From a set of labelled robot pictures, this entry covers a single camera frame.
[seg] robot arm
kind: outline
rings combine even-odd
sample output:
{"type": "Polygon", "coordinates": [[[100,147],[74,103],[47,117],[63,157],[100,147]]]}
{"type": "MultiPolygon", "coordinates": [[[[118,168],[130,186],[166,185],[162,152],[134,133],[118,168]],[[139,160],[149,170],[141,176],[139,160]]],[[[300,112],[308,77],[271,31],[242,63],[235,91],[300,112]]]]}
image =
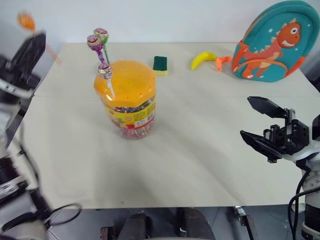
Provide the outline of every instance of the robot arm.
{"type": "Polygon", "coordinates": [[[240,134],[248,145],[265,155],[269,163],[285,159],[295,163],[303,174],[307,172],[302,187],[312,193],[305,196],[302,236],[307,240],[320,240],[320,115],[308,127],[295,119],[294,109],[281,108],[263,97],[251,96],[248,101],[261,114],[284,119],[284,127],[272,125],[263,131],[263,136],[246,131],[240,134]]]}
{"type": "Polygon", "coordinates": [[[14,167],[6,148],[6,130],[20,110],[21,100],[30,99],[40,82],[32,70],[45,46],[46,35],[40,33],[28,38],[12,61],[0,55],[0,213],[1,220],[6,221],[0,223],[0,234],[5,232],[8,239],[44,240],[45,223],[51,215],[40,190],[27,190],[28,182],[14,167]],[[24,214],[14,211],[22,203],[36,210],[24,214]]]}

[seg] jar label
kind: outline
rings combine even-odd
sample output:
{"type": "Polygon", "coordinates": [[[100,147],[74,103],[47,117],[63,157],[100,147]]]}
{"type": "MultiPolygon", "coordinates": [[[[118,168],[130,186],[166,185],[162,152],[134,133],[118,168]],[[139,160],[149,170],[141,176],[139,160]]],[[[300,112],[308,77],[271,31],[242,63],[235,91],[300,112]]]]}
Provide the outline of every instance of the jar label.
{"type": "Polygon", "coordinates": [[[152,103],[137,112],[118,112],[109,106],[105,106],[106,112],[111,121],[119,128],[139,129],[147,125],[155,117],[156,98],[152,103]]]}

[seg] toy banana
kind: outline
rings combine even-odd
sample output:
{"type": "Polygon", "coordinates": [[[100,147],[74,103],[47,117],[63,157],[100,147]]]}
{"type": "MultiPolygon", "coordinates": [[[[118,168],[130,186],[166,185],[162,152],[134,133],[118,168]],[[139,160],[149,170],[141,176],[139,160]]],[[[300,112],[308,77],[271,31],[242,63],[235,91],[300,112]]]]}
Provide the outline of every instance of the toy banana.
{"type": "Polygon", "coordinates": [[[191,69],[196,69],[199,66],[199,64],[204,61],[215,61],[216,59],[217,57],[213,52],[204,51],[193,59],[191,63],[191,69]]]}

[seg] candy jar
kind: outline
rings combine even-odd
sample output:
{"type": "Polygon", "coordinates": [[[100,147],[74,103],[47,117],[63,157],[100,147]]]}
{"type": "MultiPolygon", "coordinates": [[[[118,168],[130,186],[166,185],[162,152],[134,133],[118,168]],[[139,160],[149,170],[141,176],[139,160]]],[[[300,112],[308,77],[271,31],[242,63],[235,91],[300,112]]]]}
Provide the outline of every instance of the candy jar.
{"type": "Polygon", "coordinates": [[[94,88],[110,120],[127,139],[147,136],[154,125],[156,112],[156,76],[147,65],[134,60],[111,63],[112,88],[107,79],[96,75],[94,88]]]}

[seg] green sponge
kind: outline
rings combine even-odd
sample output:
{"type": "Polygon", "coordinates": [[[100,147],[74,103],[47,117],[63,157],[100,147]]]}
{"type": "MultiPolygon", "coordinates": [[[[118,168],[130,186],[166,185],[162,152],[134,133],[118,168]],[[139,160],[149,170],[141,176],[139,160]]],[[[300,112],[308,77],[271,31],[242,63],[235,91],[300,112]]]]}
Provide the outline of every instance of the green sponge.
{"type": "Polygon", "coordinates": [[[167,57],[155,56],[153,61],[153,70],[157,76],[167,76],[167,57]]]}

